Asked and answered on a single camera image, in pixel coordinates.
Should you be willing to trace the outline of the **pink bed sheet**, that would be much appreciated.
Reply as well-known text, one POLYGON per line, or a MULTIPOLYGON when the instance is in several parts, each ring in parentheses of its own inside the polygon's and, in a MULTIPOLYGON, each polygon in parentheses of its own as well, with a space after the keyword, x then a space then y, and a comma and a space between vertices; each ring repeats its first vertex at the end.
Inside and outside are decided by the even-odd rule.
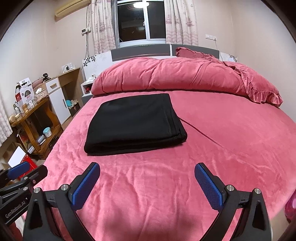
POLYGON ((188 134, 179 146, 141 153, 88 156, 88 126, 104 102, 124 93, 90 99, 47 157, 39 183, 54 190, 70 183, 91 162, 101 175, 79 218, 96 240, 199 240, 216 211, 199 187, 199 162, 225 184, 262 191, 275 217, 295 190, 295 122, 267 103, 226 93, 171 91, 188 134))

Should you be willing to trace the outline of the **grey white headboard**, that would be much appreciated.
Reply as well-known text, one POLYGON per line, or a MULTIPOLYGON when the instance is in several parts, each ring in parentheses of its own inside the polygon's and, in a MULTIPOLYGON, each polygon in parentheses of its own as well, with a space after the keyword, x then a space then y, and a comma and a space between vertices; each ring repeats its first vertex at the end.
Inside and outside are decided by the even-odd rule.
POLYGON ((223 53, 216 49, 199 46, 180 45, 180 44, 148 44, 131 47, 113 49, 111 51, 87 57, 82 60, 82 67, 85 79, 94 79, 111 65, 129 58, 153 57, 157 59, 172 58, 176 56, 176 49, 185 47, 193 51, 211 54, 221 61, 237 62, 238 58, 234 55, 223 53))

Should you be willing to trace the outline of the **white bedside table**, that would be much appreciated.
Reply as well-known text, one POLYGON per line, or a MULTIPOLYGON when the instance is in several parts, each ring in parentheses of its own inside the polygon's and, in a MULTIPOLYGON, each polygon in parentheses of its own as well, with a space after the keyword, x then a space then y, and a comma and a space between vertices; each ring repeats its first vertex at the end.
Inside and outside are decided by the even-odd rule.
POLYGON ((91 79, 81 84, 81 89, 83 94, 83 96, 81 97, 81 100, 83 105, 85 105, 93 97, 93 94, 91 93, 93 82, 94 82, 94 79, 91 79))

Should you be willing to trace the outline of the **pink ruffled pillow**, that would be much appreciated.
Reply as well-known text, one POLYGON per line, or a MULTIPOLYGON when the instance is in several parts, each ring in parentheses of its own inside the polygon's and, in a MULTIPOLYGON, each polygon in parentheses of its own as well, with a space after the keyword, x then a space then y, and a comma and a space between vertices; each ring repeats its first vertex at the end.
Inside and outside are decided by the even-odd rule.
POLYGON ((221 61, 211 54, 194 51, 185 47, 176 49, 177 57, 205 59, 220 63, 232 69, 241 78, 248 97, 256 103, 267 102, 277 108, 283 103, 278 89, 255 70, 236 62, 221 61))

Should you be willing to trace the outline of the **white product box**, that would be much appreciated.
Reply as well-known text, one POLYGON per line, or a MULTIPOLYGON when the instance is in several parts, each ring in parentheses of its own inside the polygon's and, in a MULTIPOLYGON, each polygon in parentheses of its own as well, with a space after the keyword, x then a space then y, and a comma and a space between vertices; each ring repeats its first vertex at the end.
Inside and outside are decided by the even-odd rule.
POLYGON ((35 98, 32 83, 29 77, 16 83, 15 98, 18 105, 29 105, 29 102, 35 98))

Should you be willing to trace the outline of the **white paper sheet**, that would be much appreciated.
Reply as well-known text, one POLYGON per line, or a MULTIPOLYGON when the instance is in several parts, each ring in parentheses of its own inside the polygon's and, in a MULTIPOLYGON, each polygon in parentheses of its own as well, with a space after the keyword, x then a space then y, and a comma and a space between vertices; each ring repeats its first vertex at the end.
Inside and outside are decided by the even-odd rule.
POLYGON ((14 151, 14 153, 12 154, 11 158, 9 159, 8 165, 11 168, 17 166, 22 162, 25 156, 26 156, 26 152, 20 146, 18 146, 14 151))

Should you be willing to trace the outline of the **red cardboard box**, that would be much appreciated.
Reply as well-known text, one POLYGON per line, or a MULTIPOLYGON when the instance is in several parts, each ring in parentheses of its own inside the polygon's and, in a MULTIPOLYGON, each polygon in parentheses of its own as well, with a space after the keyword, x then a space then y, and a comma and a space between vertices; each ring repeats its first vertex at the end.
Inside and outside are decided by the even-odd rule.
POLYGON ((22 173, 18 180, 21 180, 23 177, 25 177, 27 174, 29 174, 32 170, 36 169, 38 166, 36 163, 30 158, 30 156, 25 155, 24 158, 21 161, 21 164, 25 163, 25 172, 22 173))

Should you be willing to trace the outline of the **dark window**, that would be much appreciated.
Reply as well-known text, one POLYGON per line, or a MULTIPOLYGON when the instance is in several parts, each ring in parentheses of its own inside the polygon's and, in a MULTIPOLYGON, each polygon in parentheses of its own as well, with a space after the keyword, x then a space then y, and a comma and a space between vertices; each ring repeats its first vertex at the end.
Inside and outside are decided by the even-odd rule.
POLYGON ((114 27, 119 47, 165 44, 163 1, 117 1, 114 27))

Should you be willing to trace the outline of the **white wall socket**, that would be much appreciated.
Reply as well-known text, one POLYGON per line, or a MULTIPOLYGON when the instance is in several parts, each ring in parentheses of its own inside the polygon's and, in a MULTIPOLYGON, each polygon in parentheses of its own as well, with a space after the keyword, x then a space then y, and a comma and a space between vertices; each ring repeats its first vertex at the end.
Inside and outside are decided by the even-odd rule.
POLYGON ((217 38, 216 38, 216 36, 214 36, 214 35, 208 35, 208 34, 206 34, 206 35, 205 35, 205 38, 208 39, 208 40, 217 41, 217 38))

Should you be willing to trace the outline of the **wooden side table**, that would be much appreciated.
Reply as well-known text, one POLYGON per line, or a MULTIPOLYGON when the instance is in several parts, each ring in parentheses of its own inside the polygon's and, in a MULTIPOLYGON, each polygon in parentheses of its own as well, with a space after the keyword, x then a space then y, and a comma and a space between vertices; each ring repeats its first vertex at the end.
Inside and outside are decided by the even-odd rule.
POLYGON ((62 126, 52 111, 49 97, 43 98, 33 108, 21 114, 12 124, 15 130, 24 131, 30 144, 34 147, 33 156, 45 160, 58 138, 63 132, 62 126), (52 134, 45 138, 43 143, 38 142, 38 137, 43 134, 45 128, 49 127, 52 134))

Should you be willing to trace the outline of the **black pants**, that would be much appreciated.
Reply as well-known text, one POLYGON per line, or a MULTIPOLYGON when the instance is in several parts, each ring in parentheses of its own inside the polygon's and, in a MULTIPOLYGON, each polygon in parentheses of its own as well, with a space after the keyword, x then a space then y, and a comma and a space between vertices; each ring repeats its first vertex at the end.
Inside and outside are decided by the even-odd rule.
POLYGON ((100 105, 84 151, 89 156, 144 152, 180 145, 187 136, 169 94, 128 96, 100 105))

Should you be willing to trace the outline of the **wall air conditioner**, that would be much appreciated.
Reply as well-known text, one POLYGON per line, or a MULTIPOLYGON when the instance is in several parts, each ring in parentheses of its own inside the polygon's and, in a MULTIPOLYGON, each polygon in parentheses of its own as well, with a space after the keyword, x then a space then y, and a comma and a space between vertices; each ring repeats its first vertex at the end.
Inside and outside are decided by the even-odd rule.
POLYGON ((63 6, 59 7, 55 11, 55 17, 63 18, 81 8, 84 8, 91 4, 91 0, 74 0, 70 1, 63 6))

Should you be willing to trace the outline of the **pink duvet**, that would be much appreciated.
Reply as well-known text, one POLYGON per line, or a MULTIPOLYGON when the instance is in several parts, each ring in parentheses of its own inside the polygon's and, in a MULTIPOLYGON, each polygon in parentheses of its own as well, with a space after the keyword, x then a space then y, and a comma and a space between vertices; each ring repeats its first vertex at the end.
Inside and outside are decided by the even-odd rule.
POLYGON ((150 90, 202 90, 244 96, 242 77, 225 63, 207 59, 150 57, 121 61, 104 70, 93 82, 94 96, 150 90))

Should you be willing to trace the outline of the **right patterned curtain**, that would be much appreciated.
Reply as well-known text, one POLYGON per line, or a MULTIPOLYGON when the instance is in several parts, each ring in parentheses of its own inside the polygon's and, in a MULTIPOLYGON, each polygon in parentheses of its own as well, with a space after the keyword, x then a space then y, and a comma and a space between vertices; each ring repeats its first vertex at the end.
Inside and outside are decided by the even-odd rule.
POLYGON ((198 24, 193 0, 164 0, 166 43, 199 45, 198 24))

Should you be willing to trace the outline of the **light blue round tin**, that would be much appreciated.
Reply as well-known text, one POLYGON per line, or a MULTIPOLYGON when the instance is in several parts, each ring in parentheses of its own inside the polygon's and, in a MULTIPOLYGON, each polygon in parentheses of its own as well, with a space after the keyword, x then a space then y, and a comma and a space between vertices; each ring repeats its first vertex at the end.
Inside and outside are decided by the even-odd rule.
POLYGON ((51 137, 51 135, 52 135, 51 128, 50 128, 50 127, 45 128, 45 129, 43 130, 43 135, 44 135, 46 138, 51 137))

